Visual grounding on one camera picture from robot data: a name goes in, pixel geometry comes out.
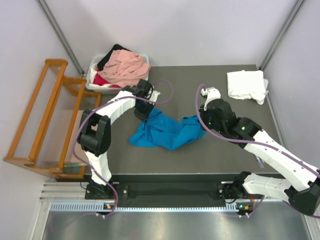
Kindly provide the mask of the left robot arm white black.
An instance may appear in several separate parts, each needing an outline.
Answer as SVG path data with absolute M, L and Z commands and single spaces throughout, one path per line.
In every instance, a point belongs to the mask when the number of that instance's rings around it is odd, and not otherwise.
M 76 142 L 84 151 L 91 169 L 91 180 L 86 186 L 85 198 L 103 200 L 115 198 L 111 182 L 107 151 L 111 145 L 112 124 L 126 111 L 134 108 L 134 115 L 146 121 L 160 93 L 147 80 L 140 80 L 135 86 L 125 86 L 104 105 L 82 113 Z

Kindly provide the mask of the blue t shirt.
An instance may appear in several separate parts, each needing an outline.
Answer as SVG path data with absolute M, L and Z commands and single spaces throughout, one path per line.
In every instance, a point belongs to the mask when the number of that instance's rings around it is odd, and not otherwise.
M 135 147 L 162 147 L 174 151 L 191 144 L 205 135 L 196 115 L 185 116 L 177 121 L 154 108 L 147 121 L 142 122 L 136 133 L 129 138 Z

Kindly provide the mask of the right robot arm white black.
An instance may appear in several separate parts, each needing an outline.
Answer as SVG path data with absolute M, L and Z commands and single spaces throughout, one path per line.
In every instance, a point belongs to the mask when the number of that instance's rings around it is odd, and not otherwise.
M 199 107 L 199 122 L 214 136 L 238 145 L 282 175 L 272 178 L 243 171 L 233 181 L 234 194 L 259 194 L 280 199 L 300 213 L 312 216 L 320 205 L 320 170 L 281 146 L 256 122 L 237 117 L 221 98 Z

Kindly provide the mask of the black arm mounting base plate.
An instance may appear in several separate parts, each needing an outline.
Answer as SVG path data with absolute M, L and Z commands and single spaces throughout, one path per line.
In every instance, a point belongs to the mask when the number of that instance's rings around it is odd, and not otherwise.
M 200 197 L 214 201 L 253 201 L 257 195 L 232 187 L 237 177 L 236 174 L 116 174 L 109 183 L 122 205 L 138 197 L 155 197 L 157 201 L 161 197 L 169 197 L 170 200 Z

